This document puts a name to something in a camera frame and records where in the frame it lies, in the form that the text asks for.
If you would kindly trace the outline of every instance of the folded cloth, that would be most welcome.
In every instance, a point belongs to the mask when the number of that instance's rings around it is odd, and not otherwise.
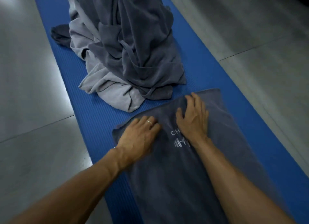
[[[209,111],[208,136],[225,157],[269,198],[287,211],[262,165],[245,137],[226,110],[219,89],[197,93]],[[203,163],[176,124],[176,109],[186,110],[184,97],[137,114],[154,116],[162,130],[150,155],[136,162],[127,171],[129,184],[144,223],[158,224],[228,224]],[[118,143],[132,121],[113,130]]]
[[[70,48],[71,37],[69,33],[68,24],[61,24],[61,25],[52,27],[50,31],[50,35],[57,44]]]
[[[174,18],[161,0],[75,0],[75,7],[98,31],[89,50],[143,97],[168,99],[172,84],[186,83],[172,36]]]
[[[78,6],[78,3],[75,3],[74,0],[68,1],[70,4],[70,15],[75,15],[76,17],[69,23],[70,47],[86,62],[88,72],[88,75],[80,83],[79,88],[88,94],[96,92],[100,98],[114,108],[126,112],[136,110],[145,98],[141,96],[137,88],[132,87],[132,85],[111,73],[89,50],[89,45],[99,41],[95,37],[95,35],[98,35],[98,32],[95,31],[96,28]]]

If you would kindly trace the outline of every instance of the yoga mat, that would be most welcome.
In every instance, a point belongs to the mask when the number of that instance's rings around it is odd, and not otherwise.
[[[89,155],[92,162],[96,163],[114,147],[112,129],[117,124],[166,101],[146,100],[138,110],[129,114],[107,105],[96,94],[88,95],[78,89],[79,83],[87,74],[84,62],[70,49],[58,46],[49,35],[51,27],[70,21],[68,2],[67,0],[35,1]],[[301,224],[308,223],[308,177],[201,42],[171,0],[162,1],[174,14],[173,34],[187,77],[187,85],[178,85],[174,88],[172,99],[192,91],[220,88],[227,109],[282,194],[294,219]],[[105,199],[114,224],[143,223],[124,173],[106,191]]]

